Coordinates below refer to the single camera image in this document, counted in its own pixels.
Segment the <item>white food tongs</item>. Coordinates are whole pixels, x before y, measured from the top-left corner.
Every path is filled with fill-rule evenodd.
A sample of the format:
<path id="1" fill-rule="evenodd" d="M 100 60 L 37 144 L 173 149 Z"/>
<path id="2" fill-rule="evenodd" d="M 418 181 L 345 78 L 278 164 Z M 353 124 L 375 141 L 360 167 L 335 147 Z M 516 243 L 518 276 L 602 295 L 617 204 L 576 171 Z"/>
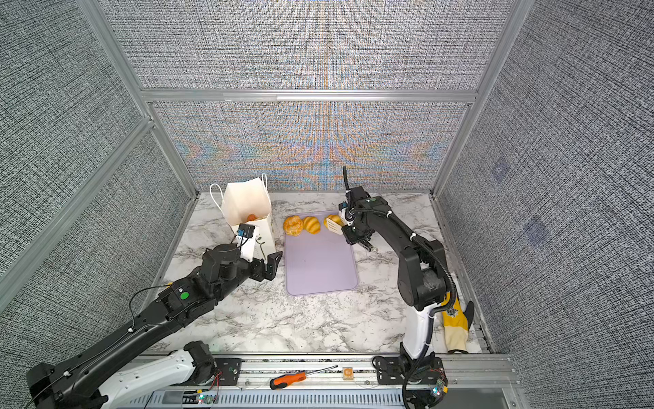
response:
<path id="1" fill-rule="evenodd" d="M 324 225 L 332 233 L 343 235 L 342 226 L 330 218 L 325 218 Z M 378 252 L 378 249 L 374 247 L 368 240 L 362 240 L 359 242 L 359 245 L 365 248 L 368 252 Z"/>

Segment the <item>white floral paper bag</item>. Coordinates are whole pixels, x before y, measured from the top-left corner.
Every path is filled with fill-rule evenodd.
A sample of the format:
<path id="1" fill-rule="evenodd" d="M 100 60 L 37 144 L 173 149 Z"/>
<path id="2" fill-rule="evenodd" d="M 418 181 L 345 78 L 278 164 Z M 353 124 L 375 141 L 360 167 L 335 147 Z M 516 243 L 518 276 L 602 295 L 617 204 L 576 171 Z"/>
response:
<path id="1" fill-rule="evenodd" d="M 257 216 L 255 221 L 249 222 L 257 227 L 254 258 L 266 260 L 276 252 L 266 173 L 247 182 L 230 182 L 225 189 L 213 183 L 209 186 L 209 195 L 233 233 L 241 223 L 247 223 L 248 215 Z"/>

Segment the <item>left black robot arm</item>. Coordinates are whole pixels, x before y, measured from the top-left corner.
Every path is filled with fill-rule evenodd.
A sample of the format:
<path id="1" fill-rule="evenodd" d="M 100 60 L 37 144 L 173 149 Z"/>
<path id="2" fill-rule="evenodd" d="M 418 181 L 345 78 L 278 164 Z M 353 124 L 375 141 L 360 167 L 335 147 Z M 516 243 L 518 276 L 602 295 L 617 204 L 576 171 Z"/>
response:
<path id="1" fill-rule="evenodd" d="M 211 312 L 247 279 L 274 279 L 282 255 L 274 252 L 266 260 L 248 261 L 236 244 L 205 251 L 199 266 L 165 286 L 116 332 L 60 364 L 34 366 L 27 373 L 32 403 L 37 408 L 114 408 L 170 385 L 209 382 L 219 368 L 208 345 L 200 341 L 130 372 L 124 367 Z"/>

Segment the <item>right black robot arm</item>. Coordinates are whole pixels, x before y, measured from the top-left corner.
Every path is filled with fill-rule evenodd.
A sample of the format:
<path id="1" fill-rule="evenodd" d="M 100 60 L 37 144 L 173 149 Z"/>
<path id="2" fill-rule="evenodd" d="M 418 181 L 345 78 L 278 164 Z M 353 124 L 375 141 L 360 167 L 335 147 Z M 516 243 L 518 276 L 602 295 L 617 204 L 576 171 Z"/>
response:
<path id="1" fill-rule="evenodd" d="M 400 344 L 399 367 L 405 380 L 426 366 L 436 315 L 454 308 L 457 287 L 446 265 L 445 249 L 427 240 L 404 223 L 386 199 L 370 195 L 363 187 L 351 187 L 347 168 L 342 168 L 345 201 L 339 205 L 345 221 L 342 234 L 349 245 L 371 251 L 378 234 L 398 257 L 397 288 L 412 314 Z"/>

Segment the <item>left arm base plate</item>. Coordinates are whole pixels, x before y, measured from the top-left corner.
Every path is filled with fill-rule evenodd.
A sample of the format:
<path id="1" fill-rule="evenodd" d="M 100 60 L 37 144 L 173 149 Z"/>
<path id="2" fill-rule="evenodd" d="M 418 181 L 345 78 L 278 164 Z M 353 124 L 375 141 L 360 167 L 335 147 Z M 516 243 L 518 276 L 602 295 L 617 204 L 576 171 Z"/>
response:
<path id="1" fill-rule="evenodd" d="M 243 360 L 233 357 L 219 357 L 215 359 L 216 366 L 211 385 L 213 387 L 236 386 L 241 373 Z"/>

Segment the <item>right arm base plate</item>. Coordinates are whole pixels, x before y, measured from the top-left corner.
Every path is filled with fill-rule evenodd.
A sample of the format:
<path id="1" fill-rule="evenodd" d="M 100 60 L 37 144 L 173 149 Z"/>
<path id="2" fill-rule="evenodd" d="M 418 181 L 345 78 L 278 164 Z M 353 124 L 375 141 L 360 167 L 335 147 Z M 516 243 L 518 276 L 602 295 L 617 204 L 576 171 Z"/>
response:
<path id="1" fill-rule="evenodd" d="M 413 361 L 404 356 L 376 355 L 372 358 L 372 366 L 376 371 L 376 379 L 380 385 L 402 385 L 405 376 L 409 374 Z M 436 385 L 449 384 L 443 361 L 436 355 L 430 354 L 419 364 L 417 370 L 410 376 L 409 385 Z"/>

